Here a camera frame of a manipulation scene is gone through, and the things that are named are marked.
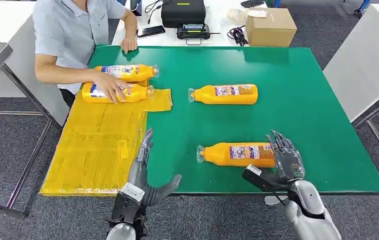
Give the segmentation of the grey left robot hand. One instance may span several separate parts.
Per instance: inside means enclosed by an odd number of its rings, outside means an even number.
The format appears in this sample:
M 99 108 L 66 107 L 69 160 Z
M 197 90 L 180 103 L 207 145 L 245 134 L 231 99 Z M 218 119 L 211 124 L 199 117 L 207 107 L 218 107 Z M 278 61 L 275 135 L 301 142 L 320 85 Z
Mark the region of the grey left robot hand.
M 141 205 L 151 207 L 175 192 L 180 185 L 182 175 L 176 174 L 173 179 L 161 187 L 152 187 L 148 183 L 148 160 L 153 130 L 148 129 L 143 135 L 137 154 L 129 169 L 127 182 L 144 191 Z

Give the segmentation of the person's left hand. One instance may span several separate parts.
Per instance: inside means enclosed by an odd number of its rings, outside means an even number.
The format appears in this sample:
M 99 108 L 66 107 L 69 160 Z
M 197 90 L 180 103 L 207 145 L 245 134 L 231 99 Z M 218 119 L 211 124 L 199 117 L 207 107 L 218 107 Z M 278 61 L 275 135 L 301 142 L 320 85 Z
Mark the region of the person's left hand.
M 138 49 L 137 37 L 125 37 L 120 43 L 120 48 L 124 54 L 128 54 Z

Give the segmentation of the person's right hand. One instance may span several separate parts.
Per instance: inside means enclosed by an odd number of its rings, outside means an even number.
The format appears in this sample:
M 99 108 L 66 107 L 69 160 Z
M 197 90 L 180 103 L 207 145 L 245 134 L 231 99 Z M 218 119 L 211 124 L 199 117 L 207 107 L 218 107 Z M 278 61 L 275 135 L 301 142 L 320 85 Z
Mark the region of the person's right hand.
M 113 103 L 125 101 L 124 90 L 130 90 L 130 85 L 123 80 L 103 72 L 95 72 L 93 82 Z

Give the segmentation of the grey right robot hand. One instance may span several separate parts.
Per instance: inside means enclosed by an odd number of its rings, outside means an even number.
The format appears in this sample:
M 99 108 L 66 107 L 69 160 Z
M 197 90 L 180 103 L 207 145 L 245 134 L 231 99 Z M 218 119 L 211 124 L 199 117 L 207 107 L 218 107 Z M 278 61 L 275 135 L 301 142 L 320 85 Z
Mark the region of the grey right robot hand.
M 273 179 L 279 184 L 288 184 L 305 178 L 305 168 L 300 152 L 289 138 L 280 132 L 270 130 L 272 136 L 266 135 L 271 147 L 275 174 Z

